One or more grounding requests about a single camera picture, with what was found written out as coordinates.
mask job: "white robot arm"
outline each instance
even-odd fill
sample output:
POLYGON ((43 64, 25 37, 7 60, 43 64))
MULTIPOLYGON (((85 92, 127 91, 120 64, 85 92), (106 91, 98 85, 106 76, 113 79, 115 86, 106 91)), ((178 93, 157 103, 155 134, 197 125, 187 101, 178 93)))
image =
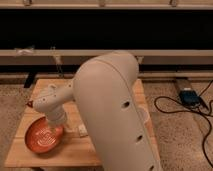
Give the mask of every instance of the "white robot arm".
POLYGON ((135 57, 115 51, 84 63, 67 85, 49 85, 33 107, 54 126, 66 122, 62 104, 75 99, 105 171, 159 171, 133 97, 137 75, 135 57))

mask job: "black cable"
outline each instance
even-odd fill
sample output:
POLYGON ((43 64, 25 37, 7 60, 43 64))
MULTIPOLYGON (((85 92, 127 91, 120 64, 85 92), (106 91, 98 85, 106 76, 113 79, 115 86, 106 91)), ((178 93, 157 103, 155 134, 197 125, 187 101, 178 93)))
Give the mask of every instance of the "black cable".
POLYGON ((210 83, 206 86, 206 88, 204 88, 201 93, 199 94, 199 97, 202 96, 208 89, 209 87, 212 85, 213 80, 210 81, 210 83))
MULTIPOLYGON (((209 89, 209 87, 211 86, 212 83, 213 83, 213 80, 207 85, 206 88, 204 88, 201 91, 201 93, 199 94, 199 97, 201 97, 209 89)), ((202 151, 203 151, 203 154, 204 154, 207 162, 213 168, 213 163, 209 159, 209 157, 207 155, 207 152, 206 152, 206 148, 205 148, 206 141, 207 141, 209 135, 212 132, 212 124, 211 124, 210 120, 208 119, 208 117, 213 117, 213 115, 211 115, 212 114, 212 104, 213 104, 213 100, 210 100, 209 101, 209 111, 208 111, 208 113, 204 113, 204 112, 202 112, 200 110, 200 108, 199 108, 200 105, 198 105, 196 107, 193 107, 193 108, 189 107, 189 106, 184 106, 181 102, 179 102, 179 101, 177 101, 175 99, 172 99, 171 97, 168 97, 168 96, 159 96, 159 97, 155 98, 155 100, 154 100, 155 107, 157 108, 158 111, 160 111, 162 113, 165 113, 165 114, 174 114, 174 113, 181 113, 181 112, 190 112, 190 113, 194 113, 194 114, 200 115, 201 117, 203 117, 207 121, 207 123, 208 123, 208 131, 207 131, 206 135, 204 135, 204 138, 202 140, 202 151), (162 109, 160 109, 160 107, 158 106, 158 103, 157 103, 160 99, 171 100, 171 101, 177 103, 178 105, 184 107, 185 110, 175 110, 175 111, 165 111, 165 110, 162 110, 162 109)))

